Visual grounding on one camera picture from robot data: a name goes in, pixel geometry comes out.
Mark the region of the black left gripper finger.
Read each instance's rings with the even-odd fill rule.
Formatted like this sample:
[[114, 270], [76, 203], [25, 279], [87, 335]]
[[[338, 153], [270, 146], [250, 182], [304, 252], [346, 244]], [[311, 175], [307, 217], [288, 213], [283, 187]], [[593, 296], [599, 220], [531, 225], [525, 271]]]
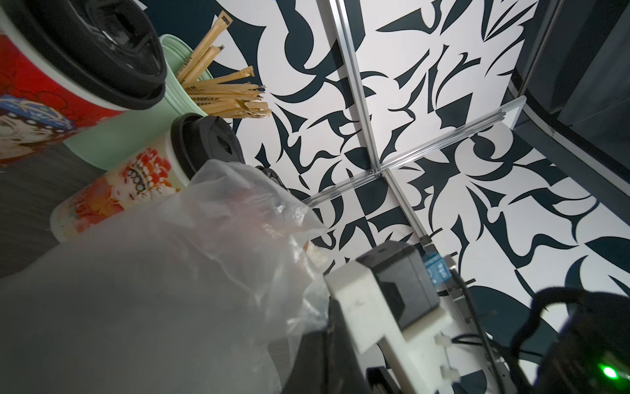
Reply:
[[302, 336], [295, 364], [283, 394], [369, 393], [349, 330], [337, 300], [329, 302], [328, 324]]

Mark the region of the clear plastic carrier bag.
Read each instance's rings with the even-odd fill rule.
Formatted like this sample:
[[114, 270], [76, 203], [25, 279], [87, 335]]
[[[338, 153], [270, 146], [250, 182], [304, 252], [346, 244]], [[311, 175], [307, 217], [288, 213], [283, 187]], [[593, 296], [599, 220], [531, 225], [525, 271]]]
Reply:
[[4, 393], [278, 393], [268, 345], [327, 322], [326, 228], [245, 164], [64, 242], [1, 281]]

